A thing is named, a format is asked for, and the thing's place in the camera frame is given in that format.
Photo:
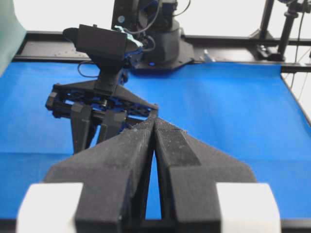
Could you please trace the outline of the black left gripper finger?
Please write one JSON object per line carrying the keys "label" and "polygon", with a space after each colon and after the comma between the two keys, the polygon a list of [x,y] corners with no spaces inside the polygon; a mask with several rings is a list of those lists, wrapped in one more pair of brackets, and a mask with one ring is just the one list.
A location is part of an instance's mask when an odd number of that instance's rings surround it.
{"label": "black left gripper finger", "polygon": [[176,233],[220,232],[216,183],[255,183],[253,171],[160,118],[154,133],[162,217]]}
{"label": "black left gripper finger", "polygon": [[53,165],[46,183],[82,183],[75,226],[79,233],[120,233],[145,218],[154,152],[154,119],[126,129]]}

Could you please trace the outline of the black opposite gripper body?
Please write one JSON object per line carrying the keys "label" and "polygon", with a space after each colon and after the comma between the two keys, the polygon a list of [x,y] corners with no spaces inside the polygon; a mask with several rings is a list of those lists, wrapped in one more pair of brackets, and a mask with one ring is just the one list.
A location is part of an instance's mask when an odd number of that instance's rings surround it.
{"label": "black opposite gripper body", "polygon": [[90,106],[97,115],[112,110],[125,111],[129,116],[157,117],[158,106],[151,104],[132,93],[122,85],[114,87],[113,92],[95,88],[96,81],[85,81],[70,84],[55,84],[46,101],[46,108],[54,117],[70,117],[74,103]]}

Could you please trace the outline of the left gripper black opposite finger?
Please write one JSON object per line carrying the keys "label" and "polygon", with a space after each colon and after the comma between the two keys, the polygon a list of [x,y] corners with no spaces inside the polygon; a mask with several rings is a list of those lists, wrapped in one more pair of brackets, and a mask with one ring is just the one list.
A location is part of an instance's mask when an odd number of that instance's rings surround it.
{"label": "left gripper black opposite finger", "polygon": [[74,103],[70,110],[70,123],[73,151],[77,154],[89,148],[92,141],[92,108],[89,105]]}
{"label": "left gripper black opposite finger", "polygon": [[97,139],[97,143],[101,143],[116,136],[123,128],[127,112],[115,112],[113,110],[107,110],[105,116],[100,124],[100,131]]}

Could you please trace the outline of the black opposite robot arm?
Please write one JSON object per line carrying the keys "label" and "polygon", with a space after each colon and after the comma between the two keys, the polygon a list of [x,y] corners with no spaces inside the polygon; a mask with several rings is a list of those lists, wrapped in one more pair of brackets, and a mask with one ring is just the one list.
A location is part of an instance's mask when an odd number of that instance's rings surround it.
{"label": "black opposite robot arm", "polygon": [[117,0],[112,28],[80,25],[63,36],[100,72],[55,84],[46,108],[69,118],[74,154],[44,182],[78,188],[76,233],[221,230],[217,186],[255,184],[248,165],[160,119],[158,106],[123,85],[129,69],[173,69],[193,60],[174,0]]}

